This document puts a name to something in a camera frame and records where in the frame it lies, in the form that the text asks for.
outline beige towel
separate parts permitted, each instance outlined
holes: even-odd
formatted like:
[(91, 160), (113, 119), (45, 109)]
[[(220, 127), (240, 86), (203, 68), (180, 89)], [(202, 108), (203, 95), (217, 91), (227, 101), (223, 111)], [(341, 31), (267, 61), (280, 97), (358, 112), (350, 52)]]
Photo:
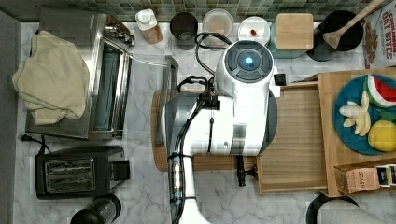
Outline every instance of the beige towel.
[(79, 119), (90, 79), (73, 43), (41, 31), (32, 39), (32, 56), (20, 63), (12, 81), (36, 125)]

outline tile backsplash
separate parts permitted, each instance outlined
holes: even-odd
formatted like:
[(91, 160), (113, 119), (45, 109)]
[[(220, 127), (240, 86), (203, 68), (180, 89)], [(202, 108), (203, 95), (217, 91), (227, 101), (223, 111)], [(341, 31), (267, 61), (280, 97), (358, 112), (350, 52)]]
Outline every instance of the tile backsplash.
[(278, 13), (312, 13), (315, 21), (335, 10), (359, 12), (370, 0), (64, 0), (69, 7), (102, 11), (121, 21), (135, 21), (134, 15), (145, 8), (154, 10), (158, 21), (170, 21), (178, 12), (190, 12), (198, 21), (214, 9), (230, 12), (234, 21), (260, 16), (275, 21)]

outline cardboard box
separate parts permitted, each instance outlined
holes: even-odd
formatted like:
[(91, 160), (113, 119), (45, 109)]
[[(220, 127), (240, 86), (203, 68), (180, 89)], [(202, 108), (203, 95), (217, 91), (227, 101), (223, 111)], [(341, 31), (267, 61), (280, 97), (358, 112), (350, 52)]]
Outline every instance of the cardboard box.
[(335, 168), (335, 181), (338, 191), (349, 194), (359, 191), (371, 191), (379, 188), (375, 168), (342, 170)]
[(364, 56), (366, 68), (396, 65), (396, 1), (364, 19)]

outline marble countertop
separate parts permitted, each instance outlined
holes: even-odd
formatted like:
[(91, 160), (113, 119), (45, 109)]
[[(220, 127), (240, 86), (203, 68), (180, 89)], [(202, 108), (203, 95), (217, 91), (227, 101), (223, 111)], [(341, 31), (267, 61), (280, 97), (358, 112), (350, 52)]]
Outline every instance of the marble countertop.
[[(161, 62), (163, 55), (172, 55), (179, 63), (179, 77), (189, 75), (208, 76), (194, 59), (194, 51), (182, 50), (169, 32), (168, 23), (160, 23), (164, 40), (149, 45), (134, 23), (127, 23), (134, 31), (136, 45), (131, 52), (138, 57)], [(21, 59), (30, 52), (30, 41), (38, 27), (37, 23), (22, 24)], [(236, 31), (230, 36), (236, 40)], [(201, 58), (209, 67), (215, 68), (221, 51), (202, 50)], [(287, 75), (292, 82), (318, 72), (362, 69), (362, 47), (339, 53), (337, 58), (318, 63), (306, 55), (294, 60), (276, 60), (279, 73)], [(152, 95), (161, 87), (161, 78), (155, 68), (146, 69), (136, 65), (137, 73), (132, 77), (129, 89), (125, 133), (122, 140), (104, 142), (82, 142), (61, 138), (46, 138), (52, 150), (92, 144), (118, 144), (123, 146), (132, 165), (132, 179), (126, 181), (115, 194), (121, 199), (122, 211), (114, 222), (123, 223), (170, 223), (169, 192), (167, 173), (159, 172), (155, 166), (150, 143), (149, 116)], [(18, 105), (17, 135), (24, 134), (26, 108), (21, 99)], [(35, 143), (23, 143), (18, 138), (15, 171), (15, 224), (69, 224), (71, 217), (92, 199), (68, 199), (40, 201), (35, 196), (34, 158), (39, 150)], [(236, 171), (202, 171), (194, 173), (198, 204), (204, 217), (212, 223), (271, 223), (305, 224), (306, 209), (318, 196), (314, 191), (271, 193), (259, 196), (257, 183), (247, 178), (244, 188), (238, 187)], [(388, 223), (396, 220), (396, 194), (380, 193), (353, 197), (359, 206)]]

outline lemon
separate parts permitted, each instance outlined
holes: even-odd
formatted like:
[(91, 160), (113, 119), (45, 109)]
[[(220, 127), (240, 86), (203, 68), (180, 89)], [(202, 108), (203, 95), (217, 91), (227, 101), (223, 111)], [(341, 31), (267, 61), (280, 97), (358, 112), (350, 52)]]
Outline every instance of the lemon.
[(396, 149), (396, 125), (387, 120), (380, 120), (369, 132), (369, 145), (380, 151)]

